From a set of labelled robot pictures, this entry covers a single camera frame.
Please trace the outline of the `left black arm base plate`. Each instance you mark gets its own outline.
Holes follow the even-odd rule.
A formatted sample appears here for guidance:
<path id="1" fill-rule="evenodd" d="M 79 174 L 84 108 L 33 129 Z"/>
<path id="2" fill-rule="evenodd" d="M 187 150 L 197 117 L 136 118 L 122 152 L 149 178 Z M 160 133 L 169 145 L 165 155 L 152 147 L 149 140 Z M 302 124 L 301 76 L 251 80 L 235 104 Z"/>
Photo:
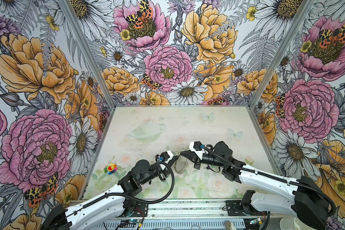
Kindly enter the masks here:
<path id="1" fill-rule="evenodd" d="M 148 205 L 143 203 L 138 203 L 133 200 L 126 200 L 123 203 L 124 212 L 122 216 L 124 217 L 146 217 L 148 214 Z"/>

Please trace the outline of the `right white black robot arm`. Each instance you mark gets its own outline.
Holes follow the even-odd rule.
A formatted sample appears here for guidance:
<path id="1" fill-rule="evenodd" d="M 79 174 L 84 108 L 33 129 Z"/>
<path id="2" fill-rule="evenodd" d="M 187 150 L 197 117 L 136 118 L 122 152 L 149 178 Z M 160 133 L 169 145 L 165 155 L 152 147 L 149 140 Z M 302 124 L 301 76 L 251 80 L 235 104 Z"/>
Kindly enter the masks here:
<path id="1" fill-rule="evenodd" d="M 335 203 L 312 179 L 283 177 L 254 168 L 235 159 L 223 141 L 215 146 L 191 142 L 189 149 L 180 154 L 191 161 L 195 169 L 203 164 L 217 166 L 229 181 L 267 191 L 267 194 L 254 190 L 245 192 L 240 208 L 247 215 L 265 211 L 280 213 L 297 217 L 313 229 L 324 230 L 327 219 L 336 213 Z"/>

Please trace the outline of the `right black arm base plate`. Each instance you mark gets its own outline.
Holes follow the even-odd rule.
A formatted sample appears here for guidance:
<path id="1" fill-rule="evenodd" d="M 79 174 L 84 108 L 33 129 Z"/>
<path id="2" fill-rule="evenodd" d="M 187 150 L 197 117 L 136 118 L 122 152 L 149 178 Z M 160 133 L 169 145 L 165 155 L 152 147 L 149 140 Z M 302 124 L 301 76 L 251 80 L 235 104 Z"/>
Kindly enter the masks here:
<path id="1" fill-rule="evenodd" d="M 228 216 L 267 216 L 267 211 L 257 211 L 251 205 L 242 205 L 241 200 L 226 200 L 222 208 Z"/>

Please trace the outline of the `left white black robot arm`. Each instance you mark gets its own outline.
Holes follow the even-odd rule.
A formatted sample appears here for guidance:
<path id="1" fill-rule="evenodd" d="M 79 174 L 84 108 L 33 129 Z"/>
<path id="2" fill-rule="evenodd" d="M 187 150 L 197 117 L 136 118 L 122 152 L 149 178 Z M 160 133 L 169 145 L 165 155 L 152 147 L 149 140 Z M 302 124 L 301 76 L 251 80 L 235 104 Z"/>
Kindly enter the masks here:
<path id="1" fill-rule="evenodd" d="M 165 201 L 173 191 L 175 177 L 172 170 L 178 156 L 165 151 L 155 156 L 155 163 L 139 160 L 135 166 L 116 185 L 92 199 L 78 205 L 64 208 L 54 207 L 46 217 L 42 230 L 89 230 L 109 218 L 128 216 L 136 205 L 154 205 Z M 167 194 L 155 200 L 144 200 L 136 195 L 142 191 L 142 185 L 150 184 L 155 178 L 161 181 L 171 177 L 171 187 Z"/>

